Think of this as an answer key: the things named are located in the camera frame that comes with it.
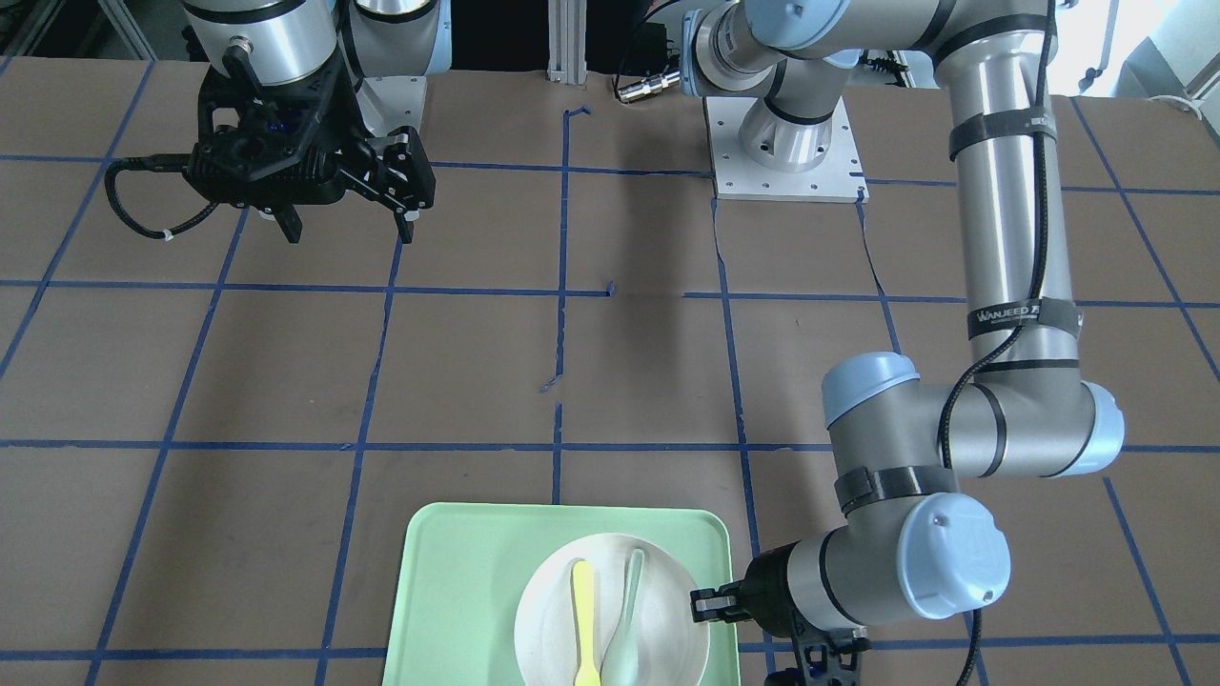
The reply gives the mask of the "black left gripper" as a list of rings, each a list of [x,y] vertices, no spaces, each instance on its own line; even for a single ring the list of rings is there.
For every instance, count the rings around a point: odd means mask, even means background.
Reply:
[[[762,552],[745,568],[745,577],[719,590],[694,590],[691,592],[691,619],[693,623],[742,623],[753,621],[766,634],[791,638],[792,601],[787,579],[787,565],[795,543],[775,551]]]

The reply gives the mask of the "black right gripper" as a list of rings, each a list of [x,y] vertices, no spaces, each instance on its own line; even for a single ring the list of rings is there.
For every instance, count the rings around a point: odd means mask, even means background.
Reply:
[[[417,131],[371,134],[340,57],[262,94],[266,106],[220,70],[207,70],[187,182],[210,201],[274,210],[292,244],[303,234],[296,205],[333,204],[357,192],[396,212],[396,236],[410,247],[421,210],[436,203],[436,175]]]

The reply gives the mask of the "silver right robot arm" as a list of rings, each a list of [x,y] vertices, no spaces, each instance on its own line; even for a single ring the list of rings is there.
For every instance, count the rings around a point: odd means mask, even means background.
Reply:
[[[210,203],[250,208],[292,243],[296,209],[353,192],[403,243],[436,203],[418,135],[426,81],[451,66],[449,1],[185,1],[209,70],[182,172]]]

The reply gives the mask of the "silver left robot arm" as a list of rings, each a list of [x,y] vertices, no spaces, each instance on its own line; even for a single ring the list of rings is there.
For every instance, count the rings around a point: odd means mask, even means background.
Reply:
[[[755,555],[700,591],[697,620],[784,638],[978,615],[1025,579],[974,478],[1071,478],[1120,454],[1115,395],[1081,370],[1047,72],[1050,1],[732,1],[687,17],[682,79],[752,95],[784,129],[827,131],[845,57],[924,52],[949,116],[963,249],[963,369],[926,378],[902,352],[849,356],[821,383],[841,525]]]

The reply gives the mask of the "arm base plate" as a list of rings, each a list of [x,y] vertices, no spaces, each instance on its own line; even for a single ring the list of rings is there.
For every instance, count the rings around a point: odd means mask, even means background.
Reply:
[[[706,96],[716,197],[741,201],[866,203],[867,182],[843,100],[814,125],[784,121],[761,99]]]
[[[428,78],[425,74],[384,74],[364,78],[356,101],[371,135],[390,135],[401,127],[422,131]]]

